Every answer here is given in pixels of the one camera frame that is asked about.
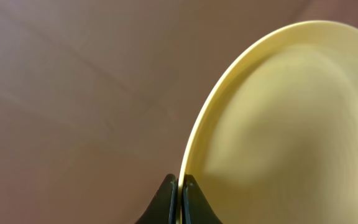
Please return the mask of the yellow-green rimmed plate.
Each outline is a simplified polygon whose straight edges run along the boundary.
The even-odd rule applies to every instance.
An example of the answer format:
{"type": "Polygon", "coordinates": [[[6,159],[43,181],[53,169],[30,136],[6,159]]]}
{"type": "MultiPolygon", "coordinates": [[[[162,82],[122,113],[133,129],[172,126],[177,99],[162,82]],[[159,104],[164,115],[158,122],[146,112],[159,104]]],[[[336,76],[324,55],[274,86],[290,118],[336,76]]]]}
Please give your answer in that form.
{"type": "Polygon", "coordinates": [[[358,223],[358,29],[306,21],[246,49],[205,101],[178,178],[222,223],[358,223]]]}

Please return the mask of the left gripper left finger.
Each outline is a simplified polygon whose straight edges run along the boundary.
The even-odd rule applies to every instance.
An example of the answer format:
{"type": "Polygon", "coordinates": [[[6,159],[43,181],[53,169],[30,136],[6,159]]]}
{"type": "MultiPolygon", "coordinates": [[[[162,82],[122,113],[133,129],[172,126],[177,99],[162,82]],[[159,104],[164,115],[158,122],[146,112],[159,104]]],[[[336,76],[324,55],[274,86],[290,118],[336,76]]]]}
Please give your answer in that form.
{"type": "Polygon", "coordinates": [[[145,212],[135,224],[175,224],[178,181],[173,174],[165,176],[145,212]]]}

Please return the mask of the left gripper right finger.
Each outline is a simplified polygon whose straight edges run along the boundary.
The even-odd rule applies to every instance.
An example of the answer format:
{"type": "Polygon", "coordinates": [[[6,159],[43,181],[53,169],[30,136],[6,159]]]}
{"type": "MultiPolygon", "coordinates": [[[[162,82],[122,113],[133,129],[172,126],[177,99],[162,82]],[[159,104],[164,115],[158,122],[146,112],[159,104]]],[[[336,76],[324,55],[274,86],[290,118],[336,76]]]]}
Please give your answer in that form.
{"type": "Polygon", "coordinates": [[[222,224],[204,196],[195,178],[186,174],[181,193],[183,224],[222,224]]]}

